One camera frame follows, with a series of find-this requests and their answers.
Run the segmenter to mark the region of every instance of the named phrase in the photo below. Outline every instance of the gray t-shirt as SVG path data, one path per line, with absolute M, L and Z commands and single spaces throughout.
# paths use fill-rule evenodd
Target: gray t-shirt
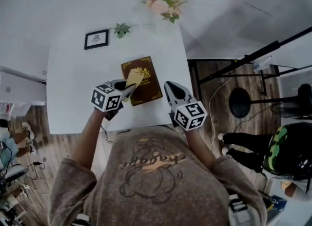
M 231 156 L 208 170 L 185 138 L 167 127 L 135 129 L 116 135 L 99 180 L 64 159 L 52 188 L 51 226 L 70 225 L 77 214 L 90 225 L 227 226 L 230 189 L 266 222 L 265 205 Z

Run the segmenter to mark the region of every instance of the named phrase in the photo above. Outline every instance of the person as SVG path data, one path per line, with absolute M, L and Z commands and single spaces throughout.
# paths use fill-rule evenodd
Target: person
M 62 160 L 51 190 L 49 225 L 71 225 L 83 214 L 91 226 L 227 226 L 230 191 L 265 225 L 260 194 L 231 156 L 215 158 L 197 130 L 185 132 L 186 139 L 166 126 L 120 132 L 96 180 L 90 169 L 104 117 L 109 116 L 93 111 L 70 157 Z
M 37 154 L 37 149 L 34 146 L 33 139 L 35 134 L 31 129 L 29 123 L 22 123 L 23 132 L 14 133 L 10 135 L 7 128 L 0 128 L 0 142 L 5 144 L 8 149 L 2 150 L 0 153 L 0 170 L 6 168 L 6 166 L 13 161 L 14 157 L 22 157 L 28 153 Z M 26 139 L 26 147 L 19 148 L 17 144 Z
M 296 200 L 310 201 L 311 130 L 312 123 L 302 122 L 279 127 L 275 134 L 219 133 L 218 139 L 225 144 L 221 150 L 223 155 L 230 155 L 268 179 L 291 181 L 285 189 L 285 195 Z M 252 152 L 235 150 L 231 148 L 233 145 L 243 146 Z

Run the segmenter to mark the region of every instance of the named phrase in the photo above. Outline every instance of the wooden floor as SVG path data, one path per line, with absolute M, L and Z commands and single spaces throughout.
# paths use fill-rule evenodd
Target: wooden floor
M 214 73 L 215 71 L 224 68 L 228 64 L 229 63 L 227 62 L 198 63 L 197 66 L 199 71 L 199 78 L 203 78 L 211 73 Z M 238 70 L 237 73 L 252 74 L 252 65 L 242 67 Z M 194 82 L 195 76 L 193 69 L 191 69 L 191 77 L 193 82 L 194 94 L 196 96 L 197 86 Z M 219 78 L 201 85 L 203 104 L 207 110 L 209 110 L 209 99 L 217 90 L 217 88 L 227 80 L 228 78 Z M 266 80 L 266 83 L 268 88 L 267 98 L 278 97 L 276 80 L 274 78 L 271 78 Z M 246 89 L 252 99 L 264 98 L 260 94 L 260 90 L 262 89 L 262 87 L 259 77 L 233 78 L 229 81 L 228 84 L 226 84 L 216 93 L 216 95 L 211 100 L 211 118 L 216 131 L 212 150 L 216 156 L 220 156 L 220 144 L 216 138 L 217 134 L 219 132 L 233 132 L 236 125 L 241 121 L 232 116 L 228 107 L 229 95 L 231 93 L 231 90 L 235 87 L 242 87 Z M 267 105 L 253 105 L 250 113 L 245 119 L 249 119 L 252 115 L 262 110 L 266 106 Z M 38 147 L 38 154 L 35 156 L 30 154 L 26 155 L 22 158 L 16 159 L 15 163 L 20 163 L 24 166 L 28 166 L 34 161 L 41 161 L 45 164 L 45 169 L 36 169 L 38 173 L 37 180 L 33 181 L 29 178 L 27 178 L 26 180 L 24 180 L 23 178 L 19 179 L 21 183 L 25 182 L 27 185 L 30 185 L 34 189 L 37 189 L 37 191 L 32 188 L 26 190 L 28 198 L 18 197 L 19 204 L 16 207 L 17 211 L 21 211 L 22 209 L 24 209 L 28 212 L 28 214 L 23 217 L 25 225 L 45 226 L 48 225 L 46 216 L 48 210 L 47 202 L 53 179 L 57 173 L 62 158 L 70 154 L 78 135 L 51 135 L 49 133 L 46 107 L 32 107 L 26 117 L 12 119 L 9 122 L 10 131 L 21 132 L 21 124 L 23 121 L 29 122 L 33 127 L 34 132 L 36 133 L 35 142 Z M 276 117 L 274 117 L 268 109 L 263 113 L 258 114 L 251 121 L 243 123 L 237 131 L 254 134 L 274 133 L 274 130 L 277 128 L 277 126 L 279 126 L 279 124 L 280 121 Z M 205 125 L 201 129 L 201 134 L 205 139 L 207 146 L 210 147 L 214 132 L 209 117 L 207 117 Z M 113 140 L 114 134 L 109 133 L 109 138 L 110 140 Z M 92 170 L 95 172 L 97 177 L 102 174 L 103 170 L 106 167 L 111 146 L 112 145 L 108 144 L 105 141 L 104 136 L 100 133 L 97 142 L 97 150 L 94 164 L 92 167 Z M 243 170 L 252 181 L 252 183 L 256 186 L 256 188 L 268 191 L 270 183 L 267 182 L 262 175 L 256 174 L 255 172 L 250 171 L 247 168 L 243 168 Z M 31 177 L 36 176 L 33 168 L 28 172 L 28 175 Z M 10 189 L 14 189 L 19 185 L 20 184 L 16 182 L 10 187 Z

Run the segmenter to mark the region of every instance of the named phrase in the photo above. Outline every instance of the book cover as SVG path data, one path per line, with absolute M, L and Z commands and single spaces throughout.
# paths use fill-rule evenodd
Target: book cover
M 132 106 L 162 98 L 161 88 L 150 56 L 123 63 L 121 70 L 125 79 L 128 78 L 132 69 L 144 74 L 141 84 L 130 97 Z

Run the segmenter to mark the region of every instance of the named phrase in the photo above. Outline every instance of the picture frame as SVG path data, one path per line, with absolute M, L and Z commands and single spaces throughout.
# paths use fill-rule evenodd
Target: picture frame
M 108 29 L 87 33 L 84 41 L 84 50 L 107 46 L 108 35 Z

